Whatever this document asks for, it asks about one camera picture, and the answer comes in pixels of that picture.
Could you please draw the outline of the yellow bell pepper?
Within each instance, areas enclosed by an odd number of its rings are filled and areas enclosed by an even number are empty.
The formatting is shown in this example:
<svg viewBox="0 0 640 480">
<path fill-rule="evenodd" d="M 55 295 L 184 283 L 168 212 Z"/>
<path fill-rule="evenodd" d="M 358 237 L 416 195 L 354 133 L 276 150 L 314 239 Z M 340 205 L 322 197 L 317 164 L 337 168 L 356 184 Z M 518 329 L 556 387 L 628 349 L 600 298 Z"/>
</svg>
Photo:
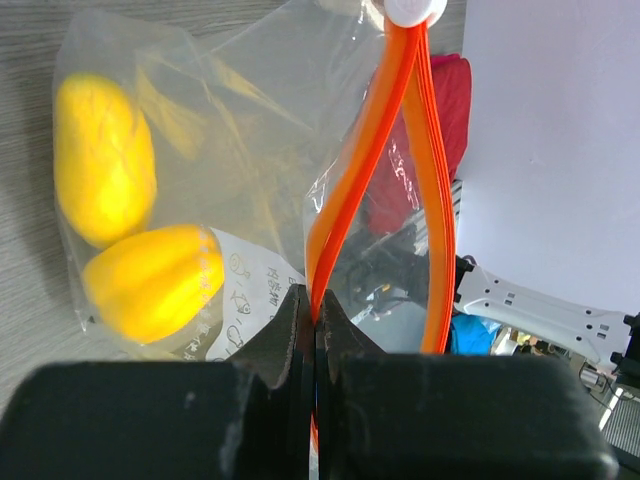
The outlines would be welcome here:
<svg viewBox="0 0 640 480">
<path fill-rule="evenodd" d="M 184 224 L 114 244 L 89 261 L 82 279 L 106 325 L 128 340 L 150 344 L 193 320 L 218 293 L 225 273 L 213 232 Z"/>
</svg>

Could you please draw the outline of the clear orange zip top bag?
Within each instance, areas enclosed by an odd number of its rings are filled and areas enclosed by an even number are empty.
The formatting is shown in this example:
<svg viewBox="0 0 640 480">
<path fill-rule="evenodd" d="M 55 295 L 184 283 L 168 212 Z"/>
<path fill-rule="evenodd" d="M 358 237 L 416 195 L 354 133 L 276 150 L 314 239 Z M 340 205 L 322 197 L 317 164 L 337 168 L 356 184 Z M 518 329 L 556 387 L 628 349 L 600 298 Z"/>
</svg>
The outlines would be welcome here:
<svg viewBox="0 0 640 480">
<path fill-rule="evenodd" d="M 82 273 L 96 248 L 56 197 L 81 328 L 145 359 L 222 361 L 273 318 L 293 284 L 314 311 L 328 290 L 346 304 L 344 245 L 378 227 L 426 229 L 426 318 L 416 334 L 442 352 L 450 323 L 455 224 L 429 36 L 442 1 L 289 1 L 207 39 L 85 10 L 58 52 L 55 94 L 71 74 L 119 84 L 141 108 L 157 195 L 146 227 L 193 224 L 221 249 L 225 280 L 177 333 L 138 344 L 100 318 Z"/>
</svg>

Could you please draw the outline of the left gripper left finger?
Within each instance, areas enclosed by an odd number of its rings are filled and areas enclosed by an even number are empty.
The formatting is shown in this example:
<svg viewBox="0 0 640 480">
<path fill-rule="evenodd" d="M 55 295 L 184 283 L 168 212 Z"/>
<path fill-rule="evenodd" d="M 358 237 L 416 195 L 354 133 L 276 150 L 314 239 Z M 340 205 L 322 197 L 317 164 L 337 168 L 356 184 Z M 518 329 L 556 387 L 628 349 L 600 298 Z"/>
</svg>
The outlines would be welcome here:
<svg viewBox="0 0 640 480">
<path fill-rule="evenodd" d="M 251 375 L 236 479 L 307 479 L 311 436 L 311 312 L 295 284 L 268 324 L 230 358 Z"/>
</svg>

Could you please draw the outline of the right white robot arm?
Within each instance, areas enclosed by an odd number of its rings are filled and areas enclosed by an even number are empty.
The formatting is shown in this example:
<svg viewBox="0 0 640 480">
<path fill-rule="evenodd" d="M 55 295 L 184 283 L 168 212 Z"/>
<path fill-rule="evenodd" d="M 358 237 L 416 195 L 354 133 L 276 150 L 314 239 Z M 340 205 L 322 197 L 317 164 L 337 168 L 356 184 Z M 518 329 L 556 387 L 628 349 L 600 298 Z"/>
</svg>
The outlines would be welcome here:
<svg viewBox="0 0 640 480">
<path fill-rule="evenodd" d="M 575 352 L 602 372 L 639 377 L 639 316 L 574 304 L 456 259 L 454 308 Z"/>
</svg>

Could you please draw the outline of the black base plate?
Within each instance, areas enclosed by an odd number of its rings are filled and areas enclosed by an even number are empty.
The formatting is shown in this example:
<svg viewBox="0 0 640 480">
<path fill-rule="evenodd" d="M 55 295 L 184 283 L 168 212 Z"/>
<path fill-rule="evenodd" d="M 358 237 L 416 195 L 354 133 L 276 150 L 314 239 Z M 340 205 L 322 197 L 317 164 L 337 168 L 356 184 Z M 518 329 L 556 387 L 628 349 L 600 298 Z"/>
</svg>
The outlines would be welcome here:
<svg viewBox="0 0 640 480">
<path fill-rule="evenodd" d="M 344 280 L 348 315 L 354 324 L 375 321 L 400 305 L 425 308 L 429 291 L 425 228 L 408 225 L 382 237 L 362 229 L 348 238 Z"/>
</svg>

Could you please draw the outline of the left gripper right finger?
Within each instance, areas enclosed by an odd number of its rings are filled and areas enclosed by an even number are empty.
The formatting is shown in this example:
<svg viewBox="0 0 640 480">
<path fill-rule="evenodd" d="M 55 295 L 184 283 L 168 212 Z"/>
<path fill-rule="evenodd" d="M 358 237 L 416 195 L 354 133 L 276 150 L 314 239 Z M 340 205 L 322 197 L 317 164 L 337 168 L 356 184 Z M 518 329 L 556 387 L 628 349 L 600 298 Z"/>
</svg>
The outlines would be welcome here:
<svg viewBox="0 0 640 480">
<path fill-rule="evenodd" d="M 315 428 L 318 470 L 321 479 L 340 479 L 345 441 L 345 400 L 341 385 L 341 362 L 384 350 L 354 325 L 333 291 L 328 290 L 315 326 Z"/>
</svg>

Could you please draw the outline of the yellow mango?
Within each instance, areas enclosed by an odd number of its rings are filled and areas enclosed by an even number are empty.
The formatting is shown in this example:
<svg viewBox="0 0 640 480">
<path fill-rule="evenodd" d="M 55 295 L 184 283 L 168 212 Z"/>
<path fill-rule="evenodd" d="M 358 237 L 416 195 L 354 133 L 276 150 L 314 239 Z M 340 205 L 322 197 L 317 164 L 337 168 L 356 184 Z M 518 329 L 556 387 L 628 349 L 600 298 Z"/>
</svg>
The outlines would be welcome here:
<svg viewBox="0 0 640 480">
<path fill-rule="evenodd" d="M 75 232 L 96 248 L 141 231 L 157 195 L 149 125 L 116 82 L 66 77 L 54 102 L 54 183 Z"/>
</svg>

